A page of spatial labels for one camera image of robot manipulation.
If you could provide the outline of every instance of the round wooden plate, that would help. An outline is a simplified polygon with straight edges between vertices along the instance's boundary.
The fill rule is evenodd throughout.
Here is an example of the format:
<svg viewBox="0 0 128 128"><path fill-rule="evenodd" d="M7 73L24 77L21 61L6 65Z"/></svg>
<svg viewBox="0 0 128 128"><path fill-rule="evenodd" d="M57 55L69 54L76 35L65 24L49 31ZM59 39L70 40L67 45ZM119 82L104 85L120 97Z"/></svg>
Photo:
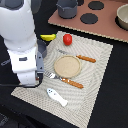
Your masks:
<svg viewBox="0 0 128 128"><path fill-rule="evenodd" d="M80 73L81 62L75 56L65 55L55 61L54 69L59 76L71 78Z"/></svg>

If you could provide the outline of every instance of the knife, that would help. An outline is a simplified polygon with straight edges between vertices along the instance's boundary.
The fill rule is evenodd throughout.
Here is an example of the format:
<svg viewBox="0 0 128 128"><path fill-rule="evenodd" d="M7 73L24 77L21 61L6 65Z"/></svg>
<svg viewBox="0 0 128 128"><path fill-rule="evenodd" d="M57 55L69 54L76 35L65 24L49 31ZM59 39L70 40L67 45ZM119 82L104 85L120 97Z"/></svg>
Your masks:
<svg viewBox="0 0 128 128"><path fill-rule="evenodd" d="M59 51L60 53L63 53L63 54L68 54L68 55L76 56L79 59L86 60L86 61L89 61L89 62L92 62L92 63L95 63L96 62L95 59L89 58L89 57L86 57L86 56L76 55L76 54L73 54L73 53L65 52L65 51L60 50L60 49L57 49L57 51Z"/></svg>

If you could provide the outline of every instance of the cable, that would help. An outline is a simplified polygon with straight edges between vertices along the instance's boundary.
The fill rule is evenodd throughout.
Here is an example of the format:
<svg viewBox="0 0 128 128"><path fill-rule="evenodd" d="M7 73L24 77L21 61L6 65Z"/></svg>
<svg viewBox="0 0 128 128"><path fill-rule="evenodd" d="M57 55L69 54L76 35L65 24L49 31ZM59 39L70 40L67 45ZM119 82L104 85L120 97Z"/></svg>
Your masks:
<svg viewBox="0 0 128 128"><path fill-rule="evenodd" d="M38 87L43 80L43 73L37 73L39 77L39 84L34 85L34 86L28 86L28 85L14 85L14 84L0 84L0 86L6 86L6 87L23 87L23 88L36 88Z"/></svg>

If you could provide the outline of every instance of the black pot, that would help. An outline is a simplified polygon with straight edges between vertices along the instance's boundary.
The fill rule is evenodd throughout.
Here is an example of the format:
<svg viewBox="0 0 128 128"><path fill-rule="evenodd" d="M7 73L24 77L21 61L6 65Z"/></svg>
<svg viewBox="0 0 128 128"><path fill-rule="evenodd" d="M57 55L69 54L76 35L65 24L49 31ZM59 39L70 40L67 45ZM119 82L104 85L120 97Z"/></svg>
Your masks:
<svg viewBox="0 0 128 128"><path fill-rule="evenodd" d="M77 0L58 0L56 5L59 16L64 19L74 18L77 14Z"/></svg>

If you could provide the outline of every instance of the black background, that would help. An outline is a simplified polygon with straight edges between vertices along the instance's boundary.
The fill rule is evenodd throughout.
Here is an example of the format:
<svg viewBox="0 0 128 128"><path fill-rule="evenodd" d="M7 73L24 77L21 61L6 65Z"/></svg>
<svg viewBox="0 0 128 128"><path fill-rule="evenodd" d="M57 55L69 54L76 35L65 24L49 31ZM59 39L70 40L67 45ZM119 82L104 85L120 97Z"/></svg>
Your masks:
<svg viewBox="0 0 128 128"><path fill-rule="evenodd" d="M113 45L88 128L128 128L128 44L48 24L48 19L57 9L56 3L57 0L42 0L39 12L34 14L35 33L38 39L41 39L41 34L57 34L58 31L64 31ZM7 49L3 38L0 37L0 63L8 59ZM0 65L0 83L19 83L10 63L3 67ZM28 115L51 128L75 128L72 124L11 96L14 88L0 87L0 104Z"/></svg>

